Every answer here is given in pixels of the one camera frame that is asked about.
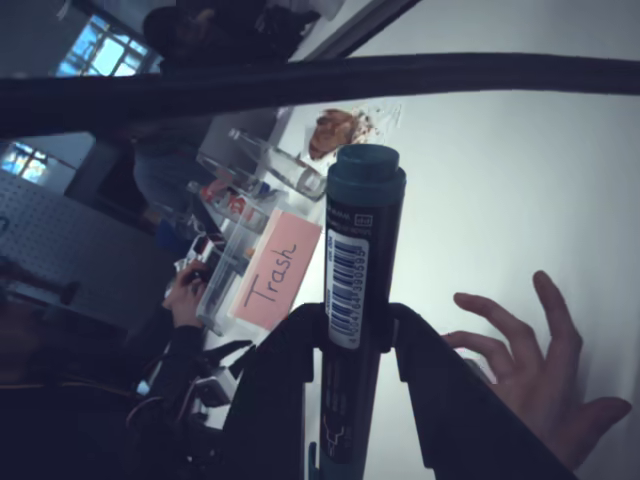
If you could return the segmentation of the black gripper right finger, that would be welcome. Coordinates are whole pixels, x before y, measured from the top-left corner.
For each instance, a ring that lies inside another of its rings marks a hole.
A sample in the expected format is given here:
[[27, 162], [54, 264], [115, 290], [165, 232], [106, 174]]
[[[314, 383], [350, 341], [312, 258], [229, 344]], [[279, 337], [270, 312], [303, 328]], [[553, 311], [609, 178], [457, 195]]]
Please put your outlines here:
[[400, 303], [388, 311], [422, 461], [436, 478], [575, 477], [418, 313]]

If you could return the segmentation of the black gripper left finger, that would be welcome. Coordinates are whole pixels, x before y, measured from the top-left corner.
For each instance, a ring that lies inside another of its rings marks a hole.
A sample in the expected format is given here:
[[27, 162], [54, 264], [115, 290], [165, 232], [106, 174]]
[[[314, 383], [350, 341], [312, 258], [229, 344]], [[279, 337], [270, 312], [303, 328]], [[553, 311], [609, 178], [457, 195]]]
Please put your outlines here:
[[303, 304], [257, 346], [223, 427], [224, 479], [302, 479], [305, 385], [327, 340], [322, 303]]

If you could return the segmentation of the person's right hand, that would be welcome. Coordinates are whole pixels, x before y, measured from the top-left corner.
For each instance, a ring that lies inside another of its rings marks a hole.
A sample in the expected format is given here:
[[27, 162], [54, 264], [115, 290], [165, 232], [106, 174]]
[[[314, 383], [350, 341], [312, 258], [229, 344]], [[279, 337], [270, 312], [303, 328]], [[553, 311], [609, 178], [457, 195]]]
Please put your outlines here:
[[549, 275], [536, 272], [533, 286], [551, 335], [546, 352], [529, 324], [495, 301], [468, 293], [455, 294], [455, 304], [487, 320], [505, 340], [468, 331], [443, 339], [453, 349], [481, 355], [496, 379], [491, 390], [565, 467], [575, 471], [601, 438], [629, 415], [632, 405], [618, 397], [579, 399], [582, 337]]

